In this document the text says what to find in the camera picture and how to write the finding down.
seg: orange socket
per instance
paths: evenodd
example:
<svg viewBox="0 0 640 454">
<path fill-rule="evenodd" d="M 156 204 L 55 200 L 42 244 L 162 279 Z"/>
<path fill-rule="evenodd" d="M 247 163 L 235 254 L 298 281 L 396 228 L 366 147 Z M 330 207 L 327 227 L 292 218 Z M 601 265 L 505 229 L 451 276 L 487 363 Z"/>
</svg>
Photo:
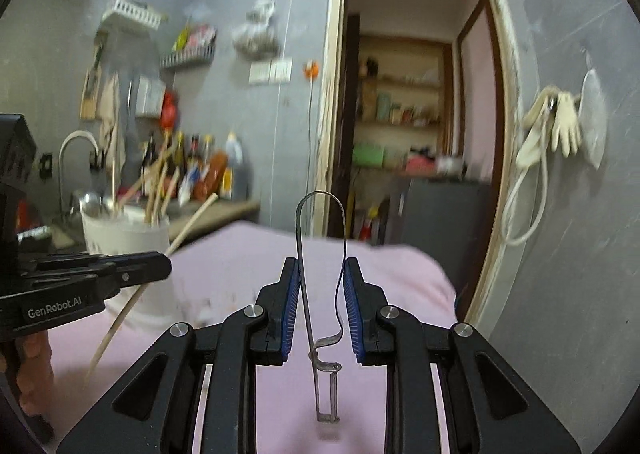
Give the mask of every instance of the orange socket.
<svg viewBox="0 0 640 454">
<path fill-rule="evenodd" d="M 303 67 L 307 80 L 315 80 L 320 74 L 320 66 L 315 60 L 309 60 Z"/>
</svg>

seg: ceiling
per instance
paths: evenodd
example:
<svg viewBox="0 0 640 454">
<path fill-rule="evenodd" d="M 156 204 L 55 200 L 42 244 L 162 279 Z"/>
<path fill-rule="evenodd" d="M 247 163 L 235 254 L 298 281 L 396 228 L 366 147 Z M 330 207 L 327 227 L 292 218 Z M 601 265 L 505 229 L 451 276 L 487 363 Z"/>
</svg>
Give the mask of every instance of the ceiling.
<svg viewBox="0 0 640 454">
<path fill-rule="evenodd" d="M 360 31 L 453 41 L 479 0 L 348 0 Z"/>
</svg>

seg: wall socket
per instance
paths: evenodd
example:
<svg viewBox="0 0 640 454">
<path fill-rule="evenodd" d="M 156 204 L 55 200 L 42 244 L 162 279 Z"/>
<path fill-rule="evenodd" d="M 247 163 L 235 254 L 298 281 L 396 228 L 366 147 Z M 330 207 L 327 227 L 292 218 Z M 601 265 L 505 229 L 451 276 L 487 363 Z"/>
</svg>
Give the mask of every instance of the wall socket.
<svg viewBox="0 0 640 454">
<path fill-rule="evenodd" d="M 283 84 L 291 81 L 292 58 L 274 58 L 253 62 L 249 71 L 249 84 Z"/>
</svg>

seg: gray cabinet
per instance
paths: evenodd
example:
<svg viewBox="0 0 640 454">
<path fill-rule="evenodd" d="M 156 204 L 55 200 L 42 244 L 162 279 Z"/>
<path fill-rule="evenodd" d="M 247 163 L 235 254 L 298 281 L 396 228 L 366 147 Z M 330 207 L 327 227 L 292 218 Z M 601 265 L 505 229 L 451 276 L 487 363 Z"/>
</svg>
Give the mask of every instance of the gray cabinet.
<svg viewBox="0 0 640 454">
<path fill-rule="evenodd" d="M 482 229 L 491 224 L 490 189 L 489 184 L 477 182 L 398 180 L 390 199 L 385 244 L 422 250 L 440 264 L 460 293 L 479 260 Z"/>
</svg>

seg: metal wire hook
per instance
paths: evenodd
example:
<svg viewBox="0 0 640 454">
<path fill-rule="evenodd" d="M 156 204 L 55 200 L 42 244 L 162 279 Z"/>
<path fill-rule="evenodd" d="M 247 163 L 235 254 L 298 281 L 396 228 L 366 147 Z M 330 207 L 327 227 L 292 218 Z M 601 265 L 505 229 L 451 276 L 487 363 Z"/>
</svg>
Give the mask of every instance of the metal wire hook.
<svg viewBox="0 0 640 454">
<path fill-rule="evenodd" d="M 314 341 L 314 334 L 311 329 L 311 315 L 309 311 L 309 302 L 308 297 L 306 296 L 306 279 L 305 279 L 305 265 L 302 254 L 302 224 L 301 224 L 301 216 L 302 209 L 305 206 L 306 201 L 309 198 L 312 198 L 318 194 L 324 194 L 332 198 L 338 206 L 340 206 L 340 213 L 342 214 L 342 227 L 344 228 L 344 249 L 342 253 L 342 266 L 340 267 L 340 276 L 338 277 L 338 282 L 335 286 L 335 296 L 334 296 L 334 307 L 335 307 L 335 316 L 338 319 L 338 324 L 340 325 L 340 331 L 338 331 L 335 335 L 331 335 L 330 337 L 324 337 Z M 298 252 L 298 274 L 300 275 L 300 291 L 302 291 L 302 306 L 305 310 L 305 325 L 306 325 L 306 336 L 309 341 L 309 359 L 311 360 L 311 365 L 314 371 L 314 386 L 316 392 L 316 420 L 325 423 L 335 423 L 340 418 L 338 417 L 338 371 L 341 370 L 342 366 L 338 362 L 324 362 L 318 358 L 318 349 L 324 348 L 327 346 L 332 346 L 337 344 L 342 339 L 344 335 L 344 325 L 342 324 L 342 318 L 340 317 L 340 312 L 338 312 L 338 291 L 340 290 L 340 283 L 342 282 L 342 275 L 344 274 L 344 264 L 347 260 L 347 224 L 346 217 L 344 215 L 344 207 L 336 196 L 332 193 L 324 191 L 324 190 L 316 190 L 314 192 L 308 193 L 304 196 L 300 202 L 298 203 L 298 207 L 296 209 L 296 249 Z M 330 375 L 330 402 L 331 402 L 331 413 L 326 414 L 320 412 L 320 395 L 319 395 L 319 387 L 318 387 L 318 371 L 323 371 L 326 373 L 331 373 Z"/>
</svg>

